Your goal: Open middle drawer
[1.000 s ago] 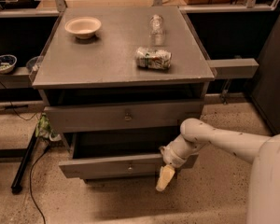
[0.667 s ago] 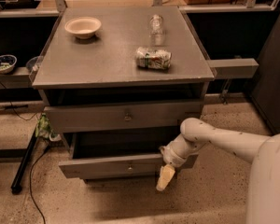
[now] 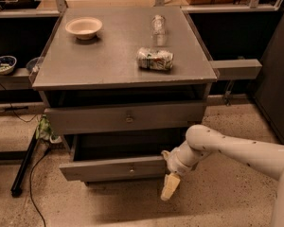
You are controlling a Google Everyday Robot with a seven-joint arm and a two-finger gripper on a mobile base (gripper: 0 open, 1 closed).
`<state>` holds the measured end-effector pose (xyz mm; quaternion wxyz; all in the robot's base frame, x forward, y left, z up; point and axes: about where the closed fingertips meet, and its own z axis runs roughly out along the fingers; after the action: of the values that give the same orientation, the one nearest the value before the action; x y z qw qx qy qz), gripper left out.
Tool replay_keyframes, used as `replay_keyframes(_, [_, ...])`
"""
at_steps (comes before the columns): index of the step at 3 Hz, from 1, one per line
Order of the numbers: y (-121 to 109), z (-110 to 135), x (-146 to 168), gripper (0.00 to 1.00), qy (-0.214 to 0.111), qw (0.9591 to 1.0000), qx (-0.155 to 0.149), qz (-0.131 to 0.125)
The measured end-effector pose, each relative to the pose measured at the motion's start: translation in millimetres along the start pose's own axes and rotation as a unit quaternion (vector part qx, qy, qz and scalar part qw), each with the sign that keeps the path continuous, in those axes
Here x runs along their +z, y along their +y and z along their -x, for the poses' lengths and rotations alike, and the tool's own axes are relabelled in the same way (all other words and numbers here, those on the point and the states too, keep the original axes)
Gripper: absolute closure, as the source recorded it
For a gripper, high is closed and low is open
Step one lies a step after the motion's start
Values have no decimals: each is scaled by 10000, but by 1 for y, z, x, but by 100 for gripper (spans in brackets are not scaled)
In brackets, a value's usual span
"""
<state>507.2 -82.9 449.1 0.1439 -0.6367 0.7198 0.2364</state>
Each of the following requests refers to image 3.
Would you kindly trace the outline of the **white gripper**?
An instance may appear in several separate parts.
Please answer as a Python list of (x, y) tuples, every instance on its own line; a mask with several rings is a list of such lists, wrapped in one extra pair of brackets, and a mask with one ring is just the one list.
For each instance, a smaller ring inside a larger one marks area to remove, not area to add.
[(164, 179), (161, 200), (168, 201), (181, 181), (180, 176), (184, 177), (189, 171), (195, 169), (196, 165), (209, 155), (209, 152), (194, 149), (185, 141), (172, 151), (163, 150), (161, 154), (166, 159), (170, 172)]

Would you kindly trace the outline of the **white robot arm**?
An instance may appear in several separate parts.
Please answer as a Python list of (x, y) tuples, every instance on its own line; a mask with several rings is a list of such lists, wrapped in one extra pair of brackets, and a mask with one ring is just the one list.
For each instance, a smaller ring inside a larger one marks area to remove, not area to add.
[(181, 178), (212, 152), (278, 181), (270, 227), (284, 227), (284, 145), (226, 136), (204, 125), (191, 126), (180, 146), (162, 152), (169, 173), (165, 176), (161, 199), (169, 200)]

